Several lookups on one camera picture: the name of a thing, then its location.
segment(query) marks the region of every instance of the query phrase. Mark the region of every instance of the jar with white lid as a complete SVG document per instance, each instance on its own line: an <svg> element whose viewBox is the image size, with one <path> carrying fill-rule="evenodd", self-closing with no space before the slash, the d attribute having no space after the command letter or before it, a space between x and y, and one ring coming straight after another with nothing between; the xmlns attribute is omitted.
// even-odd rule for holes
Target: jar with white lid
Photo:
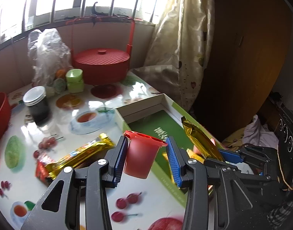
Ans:
<svg viewBox="0 0 293 230"><path fill-rule="evenodd" d="M23 102L29 108L36 124L44 123L49 118L50 107L44 86L29 89L23 96Z"/></svg>

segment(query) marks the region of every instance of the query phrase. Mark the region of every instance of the red basket handle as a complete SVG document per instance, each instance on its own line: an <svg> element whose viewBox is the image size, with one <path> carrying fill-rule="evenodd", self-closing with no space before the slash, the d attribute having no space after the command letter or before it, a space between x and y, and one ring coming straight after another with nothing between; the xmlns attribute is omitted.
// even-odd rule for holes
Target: red basket handle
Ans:
<svg viewBox="0 0 293 230"><path fill-rule="evenodd" d="M73 20L69 20L66 22L66 25L69 24L70 22L72 22L72 30L71 30L71 56L73 58L73 54L74 54L74 49L73 49L73 28L74 28L74 23L76 20L84 20L84 19L95 19L96 22L102 22L102 18L117 18L117 19L129 19L131 20L131 31L130 31L130 35L129 35L129 40L128 40L128 44L126 47L126 53L129 54L129 56L131 56L131 49L133 47L133 38L134 38L134 31L135 31L135 20L133 18L126 18L126 17L118 17L118 16L85 16L85 17L77 17Z"/></svg>

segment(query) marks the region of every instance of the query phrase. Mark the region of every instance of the blue gripper pad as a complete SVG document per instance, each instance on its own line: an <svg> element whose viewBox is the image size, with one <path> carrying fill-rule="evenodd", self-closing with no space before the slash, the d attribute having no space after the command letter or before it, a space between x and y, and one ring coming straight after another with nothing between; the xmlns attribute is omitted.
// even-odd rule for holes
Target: blue gripper pad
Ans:
<svg viewBox="0 0 293 230"><path fill-rule="evenodd" d="M114 167L113 183L115 186L117 186L117 184L121 181L121 176L123 173L125 158L126 158L126 154L127 154L127 148L128 148L128 139L127 139L127 137L125 137L125 139L121 145L120 152L119 152L119 155L118 155L117 161L115 163L115 167Z"/></svg>
<svg viewBox="0 0 293 230"><path fill-rule="evenodd" d="M169 164L171 167L174 182L177 184L178 187L181 187L182 185L182 179L180 174L181 167L169 137L167 137L166 143L167 143L167 147L166 147L167 158L169 159Z"/></svg>
<svg viewBox="0 0 293 230"><path fill-rule="evenodd" d="M225 161L230 162L230 163L242 163L243 159L241 156L235 152L229 151L229 150L220 150L219 152L221 153L222 157L224 158Z"/></svg>

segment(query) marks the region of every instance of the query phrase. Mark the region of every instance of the lid knob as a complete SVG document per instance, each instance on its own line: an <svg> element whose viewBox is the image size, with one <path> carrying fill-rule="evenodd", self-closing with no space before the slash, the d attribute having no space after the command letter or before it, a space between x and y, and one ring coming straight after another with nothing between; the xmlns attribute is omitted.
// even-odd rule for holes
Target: lid knob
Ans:
<svg viewBox="0 0 293 230"><path fill-rule="evenodd" d="M102 50L98 50L98 51L97 51L98 54L105 54L106 52L107 52L107 51L104 50L104 49L102 49Z"/></svg>

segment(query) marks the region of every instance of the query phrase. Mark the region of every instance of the white wall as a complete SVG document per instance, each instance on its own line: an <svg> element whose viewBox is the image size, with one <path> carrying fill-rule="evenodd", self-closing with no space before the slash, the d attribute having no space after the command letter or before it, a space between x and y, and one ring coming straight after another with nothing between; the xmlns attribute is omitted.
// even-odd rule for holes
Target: white wall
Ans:
<svg viewBox="0 0 293 230"><path fill-rule="evenodd" d="M293 110L293 16L289 51L272 91L279 92L283 96L285 106Z"/></svg>
<svg viewBox="0 0 293 230"><path fill-rule="evenodd" d="M58 27L63 42L71 48L72 25ZM141 67L154 27L136 24L131 55L131 68ZM74 53L96 47L126 50L130 24L92 23L73 26ZM0 92L12 92L29 84L33 78L32 64L27 58L27 40L23 38L0 50Z"/></svg>

